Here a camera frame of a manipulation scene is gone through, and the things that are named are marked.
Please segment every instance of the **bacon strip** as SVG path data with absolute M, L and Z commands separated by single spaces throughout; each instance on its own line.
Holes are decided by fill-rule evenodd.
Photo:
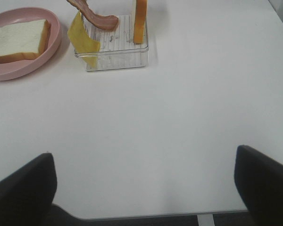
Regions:
M 105 31 L 112 31 L 118 25 L 118 18 L 116 16 L 100 16 L 95 14 L 86 2 L 86 0 L 67 0 L 71 5 L 76 7 L 85 18 L 97 28 Z

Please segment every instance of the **cheese slice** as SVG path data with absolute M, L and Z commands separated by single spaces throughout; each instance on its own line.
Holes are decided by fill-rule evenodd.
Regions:
M 84 28 L 84 24 L 81 18 L 81 13 L 78 12 L 70 25 L 67 32 L 69 40 L 76 49 L 77 53 L 94 53 L 100 50 L 100 42 L 90 38 Z M 86 56 L 82 59 L 93 68 L 97 67 L 96 56 Z
M 36 59 L 45 51 L 49 33 L 46 19 L 0 27 L 0 63 Z
M 147 0 L 133 0 L 131 20 L 134 30 L 133 42 L 136 44 L 143 43 L 146 16 Z

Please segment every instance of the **clear plastic container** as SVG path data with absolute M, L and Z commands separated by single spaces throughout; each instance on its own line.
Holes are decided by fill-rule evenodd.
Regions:
M 133 29 L 131 28 L 131 15 L 117 16 L 119 25 L 115 31 L 107 32 L 93 26 L 82 16 L 85 30 L 89 37 L 100 42 L 99 52 L 77 53 L 77 58 L 94 57 L 97 61 L 96 67 L 87 63 L 86 71 L 102 71 L 124 68 L 145 67 L 148 65 L 148 29 L 147 22 L 144 31 L 144 42 L 133 43 Z

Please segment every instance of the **yellow cheese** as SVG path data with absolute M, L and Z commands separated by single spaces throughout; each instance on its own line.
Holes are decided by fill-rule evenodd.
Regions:
M 76 49 L 77 53 L 91 53 L 100 50 L 100 42 L 90 38 L 85 31 L 81 14 L 78 12 L 70 25 L 67 35 Z M 97 57 L 82 57 L 82 59 L 91 67 L 97 67 Z
M 134 29 L 133 41 L 142 44 L 147 15 L 147 0 L 133 0 L 132 24 Z

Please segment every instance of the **bread slice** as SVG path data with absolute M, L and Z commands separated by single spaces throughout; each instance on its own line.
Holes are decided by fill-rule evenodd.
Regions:
M 45 51 L 49 34 L 46 19 L 0 27 L 0 64 L 36 59 Z
M 146 16 L 147 0 L 133 0 L 131 20 L 134 30 L 133 42 L 136 44 L 143 43 Z

